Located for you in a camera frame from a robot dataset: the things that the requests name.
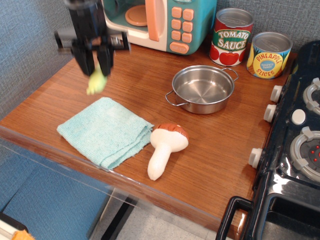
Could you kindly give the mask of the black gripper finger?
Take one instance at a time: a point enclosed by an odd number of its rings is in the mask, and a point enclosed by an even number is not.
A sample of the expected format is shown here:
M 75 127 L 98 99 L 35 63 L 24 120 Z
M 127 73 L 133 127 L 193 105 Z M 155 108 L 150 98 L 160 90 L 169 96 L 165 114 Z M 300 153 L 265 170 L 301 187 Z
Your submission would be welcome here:
M 87 76 L 91 76 L 95 70 L 92 51 L 90 49 L 73 46 L 72 53 L 82 72 Z
M 103 75 L 105 77 L 109 76 L 114 66 L 114 49 L 112 47 L 99 47 L 97 50 L 97 59 Z

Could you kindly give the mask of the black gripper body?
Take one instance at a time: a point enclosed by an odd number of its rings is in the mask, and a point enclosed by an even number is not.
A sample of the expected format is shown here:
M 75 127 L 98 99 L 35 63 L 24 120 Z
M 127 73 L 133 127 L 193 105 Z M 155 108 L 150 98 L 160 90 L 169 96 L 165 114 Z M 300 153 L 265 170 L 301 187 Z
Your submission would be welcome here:
M 80 44 L 89 50 L 97 50 L 92 42 L 98 38 L 114 50 L 130 50 L 127 33 L 109 29 L 106 24 L 105 10 L 100 0 L 65 0 L 73 27 L 54 32 L 58 51 L 70 53 L 72 43 Z

